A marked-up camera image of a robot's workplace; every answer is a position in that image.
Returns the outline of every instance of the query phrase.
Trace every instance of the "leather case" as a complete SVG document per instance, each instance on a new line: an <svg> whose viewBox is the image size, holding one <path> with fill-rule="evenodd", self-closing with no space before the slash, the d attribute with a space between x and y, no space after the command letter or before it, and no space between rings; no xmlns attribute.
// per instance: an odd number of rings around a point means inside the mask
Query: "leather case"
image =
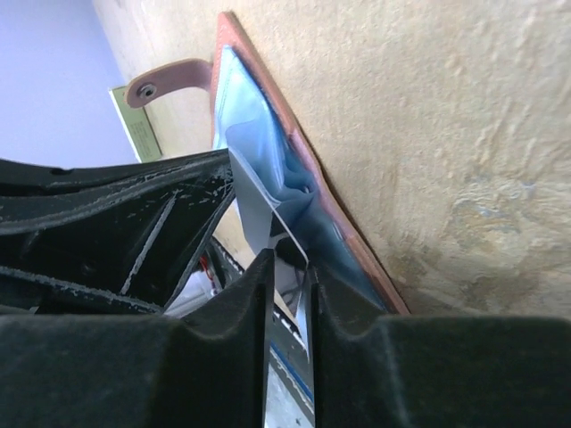
<svg viewBox="0 0 571 428"><path fill-rule="evenodd" d="M319 161L302 132L294 113L269 74L252 42L232 12L223 12L218 19L218 36L214 63L191 59L173 62L135 78L128 86L126 100L131 107L143 107L152 100L183 87L201 87L211 94L211 113L219 83L219 68L224 46L231 46L265 94L271 108L285 131L288 143L302 165L313 175L319 187L319 203L336 224L345 244L360 264L379 297L393 313L409 314L393 282L376 259L371 249L353 226L332 193ZM214 136L215 121L212 121Z"/></svg>

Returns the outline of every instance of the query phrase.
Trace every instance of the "red wire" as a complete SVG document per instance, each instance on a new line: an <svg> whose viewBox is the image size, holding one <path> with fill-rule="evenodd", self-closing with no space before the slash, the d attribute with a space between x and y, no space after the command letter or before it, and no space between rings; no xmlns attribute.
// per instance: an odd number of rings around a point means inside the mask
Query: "red wire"
<svg viewBox="0 0 571 428"><path fill-rule="evenodd" d="M214 278L212 277L211 273L208 270L208 261L206 260L206 258L204 256L202 256L199 259L200 262L200 266L202 266L204 273L206 274L206 276L208 277L208 279L210 279L212 282L214 282Z"/></svg>

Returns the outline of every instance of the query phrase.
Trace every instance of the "black plastic part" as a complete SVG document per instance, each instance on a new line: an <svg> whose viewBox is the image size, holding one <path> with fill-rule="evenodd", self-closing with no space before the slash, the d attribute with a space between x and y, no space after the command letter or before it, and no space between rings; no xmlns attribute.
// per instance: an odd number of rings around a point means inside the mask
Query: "black plastic part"
<svg viewBox="0 0 571 428"><path fill-rule="evenodd" d="M0 160L0 304L162 312L233 198L226 150L66 171Z"/></svg>
<svg viewBox="0 0 571 428"><path fill-rule="evenodd" d="M184 322L3 317L0 427L262 427L272 281L263 251Z"/></svg>
<svg viewBox="0 0 571 428"><path fill-rule="evenodd" d="M232 284L244 270L236 260L212 237L207 247L212 260L215 280L223 284ZM274 305L272 323L269 329L271 348L274 351L269 358L277 376L289 390L297 405L307 419L313 423L313 373L307 359L307 352L302 346L302 339L297 325L278 306Z"/></svg>
<svg viewBox="0 0 571 428"><path fill-rule="evenodd" d="M571 426L571 324L385 315L321 271L315 416L327 427Z"/></svg>

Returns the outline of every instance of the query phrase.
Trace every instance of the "beige stucco wall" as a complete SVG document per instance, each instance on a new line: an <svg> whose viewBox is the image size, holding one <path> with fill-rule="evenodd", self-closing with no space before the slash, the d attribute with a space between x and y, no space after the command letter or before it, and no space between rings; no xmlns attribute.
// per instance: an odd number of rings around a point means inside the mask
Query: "beige stucco wall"
<svg viewBox="0 0 571 428"><path fill-rule="evenodd" d="M571 2L95 6L127 79L211 58L234 10L414 312L571 316ZM168 155L209 148L204 94L149 115Z"/></svg>

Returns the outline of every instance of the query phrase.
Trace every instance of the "leather strap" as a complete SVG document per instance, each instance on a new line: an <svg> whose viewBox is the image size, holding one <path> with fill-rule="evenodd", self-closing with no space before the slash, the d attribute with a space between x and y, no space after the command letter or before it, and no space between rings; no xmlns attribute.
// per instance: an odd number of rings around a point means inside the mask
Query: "leather strap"
<svg viewBox="0 0 571 428"><path fill-rule="evenodd" d="M134 108L185 87L211 90L212 64L205 60L171 62L133 79L125 91L125 101Z"/></svg>

